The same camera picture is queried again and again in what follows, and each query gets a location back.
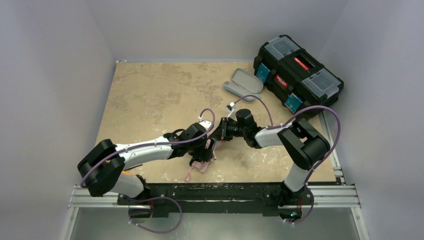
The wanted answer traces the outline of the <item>pink and black folding umbrella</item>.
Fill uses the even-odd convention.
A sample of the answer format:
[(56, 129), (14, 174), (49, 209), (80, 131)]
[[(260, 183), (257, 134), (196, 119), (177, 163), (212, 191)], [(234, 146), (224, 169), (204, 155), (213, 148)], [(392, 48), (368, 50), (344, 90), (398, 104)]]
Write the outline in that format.
[(214, 139), (208, 139), (203, 148), (200, 148), (199, 152), (196, 152), (190, 161), (190, 167), (184, 178), (185, 182), (191, 179), (191, 172), (196, 169), (200, 173), (205, 173), (210, 162), (216, 159), (215, 155), (216, 141)]

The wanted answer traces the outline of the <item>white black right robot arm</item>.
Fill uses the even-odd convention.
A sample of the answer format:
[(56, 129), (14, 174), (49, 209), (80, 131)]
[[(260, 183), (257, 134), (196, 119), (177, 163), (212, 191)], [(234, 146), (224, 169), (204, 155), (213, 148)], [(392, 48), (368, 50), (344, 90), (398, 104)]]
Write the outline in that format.
[(318, 162), (330, 151), (329, 142), (306, 119), (299, 118), (289, 126), (260, 127), (248, 109), (240, 109), (235, 119), (223, 117), (218, 127), (209, 135), (213, 143), (243, 138), (254, 149), (283, 146), (292, 159), (287, 177), (280, 185), (284, 201), (293, 200), (306, 187), (308, 176)]

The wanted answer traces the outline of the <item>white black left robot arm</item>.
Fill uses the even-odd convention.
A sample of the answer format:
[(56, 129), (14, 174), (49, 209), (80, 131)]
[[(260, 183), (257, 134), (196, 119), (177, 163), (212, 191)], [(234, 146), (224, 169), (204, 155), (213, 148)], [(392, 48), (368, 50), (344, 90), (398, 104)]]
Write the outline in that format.
[(128, 169), (150, 161), (170, 160), (193, 153), (205, 146), (207, 133), (212, 128), (210, 121), (201, 120), (186, 129), (144, 142), (114, 144), (111, 139), (104, 139), (77, 165), (82, 185), (92, 197), (112, 192), (136, 198), (148, 187), (145, 179), (127, 173)]

